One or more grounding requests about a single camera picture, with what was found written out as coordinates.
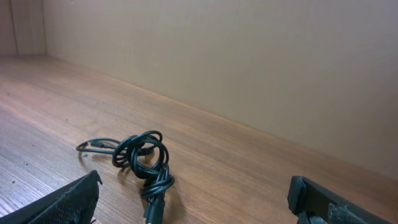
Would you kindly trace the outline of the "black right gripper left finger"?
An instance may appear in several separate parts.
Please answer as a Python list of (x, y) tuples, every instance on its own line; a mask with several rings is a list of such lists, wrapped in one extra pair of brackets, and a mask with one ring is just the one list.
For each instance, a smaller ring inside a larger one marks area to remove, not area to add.
[(1, 224), (91, 224), (102, 181), (96, 170), (1, 217)]

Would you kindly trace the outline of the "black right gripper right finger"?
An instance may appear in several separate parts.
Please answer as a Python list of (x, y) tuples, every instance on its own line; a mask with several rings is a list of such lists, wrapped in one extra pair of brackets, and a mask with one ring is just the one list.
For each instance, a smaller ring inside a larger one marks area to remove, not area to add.
[(287, 201), (298, 224), (389, 223), (304, 176), (292, 176)]

